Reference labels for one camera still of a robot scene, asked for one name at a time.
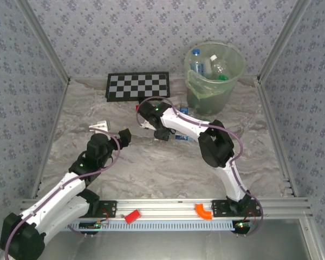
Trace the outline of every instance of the gray marble table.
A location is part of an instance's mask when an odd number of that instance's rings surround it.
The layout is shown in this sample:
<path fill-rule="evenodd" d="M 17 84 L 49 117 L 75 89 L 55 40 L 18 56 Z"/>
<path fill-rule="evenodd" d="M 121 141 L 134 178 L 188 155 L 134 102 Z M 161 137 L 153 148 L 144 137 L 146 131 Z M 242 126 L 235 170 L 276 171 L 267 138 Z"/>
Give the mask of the gray marble table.
<path fill-rule="evenodd" d="M 101 198 L 224 198 L 225 188 L 207 165 L 196 142 L 159 141 L 153 131 L 135 120 L 136 102 L 106 102 L 105 81 L 71 81 L 57 132 L 45 167 L 39 197 L 46 194 L 86 149 L 89 125 L 109 120 L 113 133 L 128 127 L 131 144 L 118 163 L 103 172 L 89 189 Z M 171 80 L 171 93 L 186 104 L 183 80 Z M 237 83 L 224 110 L 207 118 L 218 119 L 244 144 L 237 167 L 244 184 L 256 196 L 279 197 L 284 189 L 255 86 Z"/>

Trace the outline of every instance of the plastic bin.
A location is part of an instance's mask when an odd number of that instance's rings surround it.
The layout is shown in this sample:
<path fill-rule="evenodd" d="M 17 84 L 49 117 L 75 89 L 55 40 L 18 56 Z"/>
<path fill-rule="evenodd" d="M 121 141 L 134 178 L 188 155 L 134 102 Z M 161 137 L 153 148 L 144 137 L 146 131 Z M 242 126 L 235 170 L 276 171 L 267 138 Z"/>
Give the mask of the plastic bin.
<path fill-rule="evenodd" d="M 189 59 L 193 49 L 199 49 L 207 57 L 215 54 L 218 58 L 224 60 L 231 77 L 225 81 L 208 80 L 191 70 Z M 212 115 L 219 113 L 225 107 L 235 83 L 244 72 L 245 59 L 241 52 L 229 43 L 205 42 L 188 51 L 184 66 L 188 105 L 195 108 L 198 114 Z"/>

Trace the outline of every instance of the checkered board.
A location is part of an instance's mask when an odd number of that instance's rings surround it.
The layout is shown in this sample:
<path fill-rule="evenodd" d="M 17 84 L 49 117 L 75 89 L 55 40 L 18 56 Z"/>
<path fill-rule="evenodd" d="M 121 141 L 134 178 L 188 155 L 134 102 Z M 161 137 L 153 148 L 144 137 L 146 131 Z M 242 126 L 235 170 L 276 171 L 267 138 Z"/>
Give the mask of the checkered board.
<path fill-rule="evenodd" d="M 168 72 L 108 74 L 107 102 L 139 101 L 150 96 L 170 97 Z"/>

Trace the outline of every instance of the purple cable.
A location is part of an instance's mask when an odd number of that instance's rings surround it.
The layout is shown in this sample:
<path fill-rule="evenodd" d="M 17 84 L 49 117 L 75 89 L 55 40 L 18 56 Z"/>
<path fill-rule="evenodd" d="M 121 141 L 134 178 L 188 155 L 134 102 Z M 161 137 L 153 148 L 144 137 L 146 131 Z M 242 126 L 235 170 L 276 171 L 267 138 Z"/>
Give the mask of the purple cable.
<path fill-rule="evenodd" d="M 218 129 L 220 131 L 223 131 L 223 132 L 226 132 L 228 133 L 229 135 L 233 136 L 239 143 L 239 147 L 240 147 L 240 150 L 239 150 L 239 153 L 238 155 L 236 155 L 235 157 L 233 157 L 231 160 L 230 160 L 230 166 L 231 166 L 231 171 L 233 173 L 233 176 L 235 177 L 236 179 L 236 182 L 239 186 L 239 188 L 245 193 L 247 194 L 249 197 L 251 197 L 253 200 L 255 200 L 255 202 L 259 205 L 260 207 L 260 213 L 261 213 L 261 219 L 260 219 L 260 223 L 258 224 L 258 226 L 256 227 L 256 229 L 254 229 L 252 232 L 250 232 L 249 234 L 247 234 L 247 236 L 250 236 L 250 235 L 253 235 L 254 233 L 256 233 L 259 228 L 262 226 L 262 223 L 263 223 L 263 219 L 264 219 L 264 211 L 263 211 L 263 208 L 262 208 L 262 205 L 260 203 L 260 201 L 255 197 L 253 196 L 252 194 L 250 194 L 248 191 L 245 190 L 245 188 L 243 188 L 243 186 L 241 185 L 241 182 L 239 181 L 237 175 L 236 175 L 236 172 L 235 172 L 235 168 L 233 166 L 233 162 L 236 161 L 239 157 L 241 157 L 241 155 L 243 154 L 243 151 L 244 151 L 244 147 L 243 147 L 243 143 L 241 142 L 240 138 L 238 136 L 236 136 L 236 134 L 230 130 L 227 130 L 226 128 L 224 127 L 220 127 L 220 126 L 213 126 L 213 125 L 209 125 L 209 124 L 205 124 L 205 123 L 201 123 L 201 124 L 198 124 L 188 118 L 185 118 L 181 115 L 181 113 L 178 113 L 176 107 L 174 106 L 174 104 L 171 102 L 171 100 L 169 100 L 168 98 L 166 97 L 163 97 L 163 96 L 151 96 L 151 97 L 148 97 L 146 99 L 144 99 L 144 101 L 142 101 L 136 111 L 136 120 L 137 120 L 137 123 L 142 126 L 142 124 L 140 123 L 139 121 L 139 108 L 140 106 L 144 103 L 144 102 L 147 102 L 148 100 L 151 100 L 151 99 L 162 99 L 162 100 L 166 100 L 167 102 L 170 103 L 174 113 L 176 114 L 176 116 L 178 116 L 179 118 L 181 118 L 182 120 L 188 122 L 188 123 L 191 123 L 193 125 L 196 125 L 196 126 L 199 126 L 199 127 L 210 127 L 210 128 L 214 128 L 214 129 Z"/>
<path fill-rule="evenodd" d="M 117 140 L 117 138 L 115 137 L 114 134 L 111 134 L 111 133 L 108 133 L 104 130 L 101 130 L 101 129 L 97 129 L 97 128 L 90 128 L 89 130 L 96 130 L 98 132 L 101 132 L 103 134 L 107 134 L 109 135 L 114 141 L 115 141 L 115 144 L 117 145 L 117 154 L 114 158 L 114 160 L 105 168 L 102 168 L 98 171 L 95 171 L 95 172 L 90 172 L 90 173 L 87 173 L 87 174 L 84 174 L 84 175 L 81 175 L 81 176 L 77 176 L 77 177 L 74 177 L 72 179 L 69 179 L 67 182 L 65 182 L 63 185 L 61 185 L 61 187 L 59 187 L 57 190 L 55 190 L 44 202 L 42 202 L 40 204 L 40 206 L 38 206 L 35 210 L 33 210 L 33 212 L 29 215 L 27 215 L 24 219 L 22 219 L 18 224 L 17 226 L 12 230 L 9 238 L 7 239 L 7 243 L 6 243 L 6 246 L 5 246 L 5 260 L 9 260 L 9 248 L 10 248 L 10 244 L 12 242 L 12 239 L 13 239 L 13 236 L 15 235 L 15 233 L 17 232 L 17 230 L 27 221 L 29 220 L 29 218 L 31 218 L 32 216 L 34 216 L 42 207 L 45 206 L 45 204 L 48 203 L 48 201 L 50 201 L 59 191 L 61 191 L 66 185 L 68 185 L 69 183 L 71 183 L 72 181 L 74 180 L 77 180 L 77 179 L 80 179 L 80 178 L 84 178 L 84 177 L 89 177 L 89 176 L 93 176 L 93 175 L 96 175 L 96 174 L 99 174 L 105 170 L 108 170 L 109 168 L 111 168 L 118 160 L 119 158 L 119 155 L 120 155 L 120 144 Z"/>

